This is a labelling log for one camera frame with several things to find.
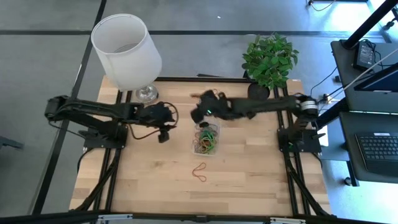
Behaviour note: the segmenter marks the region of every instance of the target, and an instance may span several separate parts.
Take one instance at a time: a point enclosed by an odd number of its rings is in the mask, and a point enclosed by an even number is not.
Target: table lamp
[[[106,76],[120,91],[135,90],[141,103],[158,97],[151,83],[159,76],[162,59],[140,18],[109,16],[94,27],[91,42]]]

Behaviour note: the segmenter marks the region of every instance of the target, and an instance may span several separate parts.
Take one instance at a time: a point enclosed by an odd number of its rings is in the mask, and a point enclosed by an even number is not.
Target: wooden table
[[[289,94],[303,92],[300,80],[289,80]],[[130,137],[122,150],[112,201],[113,212],[179,213],[209,215],[292,214],[287,176],[276,130],[277,113],[258,114],[252,120],[222,121],[218,152],[214,157],[192,153],[194,123],[190,111],[197,99],[190,93],[217,89],[227,97],[246,97],[248,83],[155,82],[160,101],[173,103],[180,119],[171,130],[170,140],[160,144],[157,134],[142,140]],[[98,101],[114,103],[118,90],[105,77]],[[152,128],[133,126],[136,136]],[[98,182],[104,149],[95,149],[81,162],[70,208],[79,206]],[[330,211],[320,163],[311,154],[301,153],[305,183],[318,203]],[[192,176],[200,163],[207,167]],[[100,208],[108,186],[103,190]],[[298,207],[302,212],[300,191],[296,187]]]

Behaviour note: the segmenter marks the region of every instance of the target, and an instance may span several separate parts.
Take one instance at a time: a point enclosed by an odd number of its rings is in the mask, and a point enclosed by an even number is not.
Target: computer screen
[[[398,92],[398,63],[375,73],[354,87],[359,91]]]

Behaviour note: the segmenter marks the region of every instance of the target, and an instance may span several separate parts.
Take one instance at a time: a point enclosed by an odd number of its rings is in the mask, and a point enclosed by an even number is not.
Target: black metal frame
[[[101,1],[101,4],[99,5],[98,13],[96,15],[95,22],[94,22],[93,26],[95,26],[101,20],[101,18],[103,16],[104,9],[105,9],[105,5],[106,5],[106,0],[99,0],[99,1]],[[247,34],[270,35],[274,31],[263,31],[263,30],[150,30],[149,32],[151,35],[247,35]],[[278,30],[278,33],[280,33],[282,35],[305,35],[305,36],[340,37],[340,38],[345,38],[345,37],[348,37],[349,35],[351,35],[351,32],[344,32],[344,31],[343,32],[323,32],[323,31],[279,31]],[[91,34],[91,30],[0,30],[0,35],[90,35],[90,34]],[[374,37],[374,36],[379,37],[380,35],[383,36],[383,38],[386,42],[391,42],[383,30],[380,30],[379,32],[373,32],[373,31],[367,32],[367,37]],[[84,53],[82,61],[81,61],[81,68],[78,72],[75,85],[73,86],[73,89],[72,89],[72,98],[75,98],[79,92],[92,47],[93,46],[91,44],[91,40],[89,39],[86,49],[85,49],[85,53]],[[231,83],[248,82],[246,79],[235,79],[235,78],[165,78],[165,77],[159,77],[157,79],[157,81],[231,82]],[[292,119],[291,114],[290,115],[288,114],[289,124],[292,122],[292,121],[290,121],[291,119]],[[279,120],[280,127],[283,128],[284,124],[283,124],[283,117],[282,117],[281,112],[278,112],[278,120]],[[40,214],[42,211],[42,208],[44,206],[45,198],[47,196],[47,192],[50,187],[52,176],[53,176],[53,173],[55,172],[57,161],[58,161],[58,158],[60,155],[60,150],[62,148],[63,140],[65,139],[65,134],[66,134],[65,130],[67,129],[67,127],[68,127],[68,121],[62,122],[61,129],[59,130],[58,134],[55,137],[54,144],[52,146],[52,152],[51,152],[49,164],[46,168],[44,178],[41,181],[41,184],[40,184],[41,188],[38,191],[36,201],[35,201],[34,207],[32,209],[33,214],[36,214],[36,215]],[[110,152],[111,152],[110,149],[105,149],[103,166],[101,168],[101,175],[104,175],[106,168],[108,167]],[[296,163],[298,176],[303,181],[301,161],[300,161],[300,157],[299,157],[298,153],[297,153],[297,156],[295,155],[295,163]],[[288,178],[289,186],[292,187],[291,188],[292,191],[290,191],[290,187],[289,187],[289,192],[293,196],[293,197],[291,197],[292,208],[295,207],[294,210],[297,210],[297,200],[295,198],[295,194],[292,194],[292,192],[294,193],[293,180],[290,175],[288,175],[287,178]],[[114,179],[116,179],[116,174],[114,174],[111,178],[111,185],[114,185]],[[111,188],[109,188],[108,196],[112,197],[112,194],[110,192],[111,192]],[[97,198],[94,202],[95,209],[98,209],[98,207],[100,205],[100,200],[101,200],[101,194],[99,194],[97,196]],[[108,206],[107,206],[108,209],[110,209],[111,203],[109,202],[107,204],[108,204]],[[304,207],[305,207],[304,208],[305,213],[308,213],[308,204],[304,205]],[[141,218],[156,218],[156,217],[160,218],[161,216],[163,216],[163,214],[152,214],[150,217],[148,217],[147,214],[143,214],[143,215],[141,215]],[[188,217],[188,216],[172,215],[172,217],[181,217],[182,218],[182,217]],[[209,216],[208,219],[214,220],[214,221],[215,220],[225,221],[224,216],[214,216],[214,219],[211,217],[213,217],[213,216]],[[264,221],[264,219],[261,217],[244,217],[244,218],[231,217],[231,218],[232,219],[228,218],[227,220],[241,220],[241,221],[255,221],[255,222]]]

